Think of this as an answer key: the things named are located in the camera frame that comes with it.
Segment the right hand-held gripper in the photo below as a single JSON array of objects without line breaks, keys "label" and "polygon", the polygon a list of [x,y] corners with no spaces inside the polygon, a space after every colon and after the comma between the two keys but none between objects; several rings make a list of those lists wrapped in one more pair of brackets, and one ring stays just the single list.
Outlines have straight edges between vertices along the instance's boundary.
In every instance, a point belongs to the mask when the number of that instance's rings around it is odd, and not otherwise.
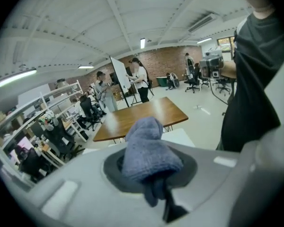
[{"label": "right hand-held gripper", "polygon": [[222,50],[210,50],[199,62],[200,72],[203,78],[221,79],[223,68]]}]

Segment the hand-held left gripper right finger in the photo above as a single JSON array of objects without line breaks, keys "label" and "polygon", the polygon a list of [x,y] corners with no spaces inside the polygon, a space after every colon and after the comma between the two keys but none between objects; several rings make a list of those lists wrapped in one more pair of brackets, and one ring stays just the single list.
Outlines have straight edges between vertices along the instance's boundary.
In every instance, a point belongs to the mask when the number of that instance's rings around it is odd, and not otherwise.
[{"label": "hand-held left gripper right finger", "polygon": [[193,148],[169,143],[173,150],[196,161],[196,172],[186,186],[174,188],[175,204],[187,214],[167,224],[167,227],[226,227],[231,209],[238,196],[239,183],[230,180],[240,155],[233,152]]}]

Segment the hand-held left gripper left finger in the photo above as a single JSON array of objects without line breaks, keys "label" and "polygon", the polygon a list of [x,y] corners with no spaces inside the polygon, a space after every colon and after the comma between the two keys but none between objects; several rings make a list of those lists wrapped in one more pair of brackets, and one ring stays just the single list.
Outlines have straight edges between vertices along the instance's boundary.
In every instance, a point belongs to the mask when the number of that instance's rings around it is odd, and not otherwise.
[{"label": "hand-held left gripper left finger", "polygon": [[164,203],[151,208],[142,194],[124,193],[104,174],[114,146],[74,158],[36,184],[28,200],[53,227],[163,227]]}]

